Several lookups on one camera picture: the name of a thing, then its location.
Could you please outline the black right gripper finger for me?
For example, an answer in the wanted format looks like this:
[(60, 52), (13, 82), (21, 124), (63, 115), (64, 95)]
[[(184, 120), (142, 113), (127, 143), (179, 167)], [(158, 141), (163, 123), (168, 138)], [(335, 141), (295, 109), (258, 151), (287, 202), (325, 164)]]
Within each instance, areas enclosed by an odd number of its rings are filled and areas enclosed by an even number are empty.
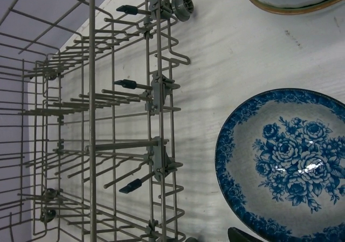
[(227, 235), (230, 242), (263, 242), (262, 240), (236, 228), (230, 227), (227, 230)]

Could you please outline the blue floral bowl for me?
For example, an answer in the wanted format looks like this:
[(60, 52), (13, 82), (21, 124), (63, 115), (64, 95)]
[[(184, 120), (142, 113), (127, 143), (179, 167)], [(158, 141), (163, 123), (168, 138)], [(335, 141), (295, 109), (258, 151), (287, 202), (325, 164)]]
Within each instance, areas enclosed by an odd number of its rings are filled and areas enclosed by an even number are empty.
[(220, 190), (268, 241), (344, 241), (344, 104), (300, 88), (259, 93), (224, 122)]

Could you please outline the white ribbed bowl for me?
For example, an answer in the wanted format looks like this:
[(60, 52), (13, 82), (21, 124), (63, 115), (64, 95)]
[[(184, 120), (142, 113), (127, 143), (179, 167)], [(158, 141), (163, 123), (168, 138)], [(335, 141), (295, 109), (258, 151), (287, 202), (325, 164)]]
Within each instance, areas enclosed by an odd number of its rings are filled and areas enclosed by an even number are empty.
[(303, 15), (327, 10), (344, 0), (249, 0), (258, 9), (277, 15)]

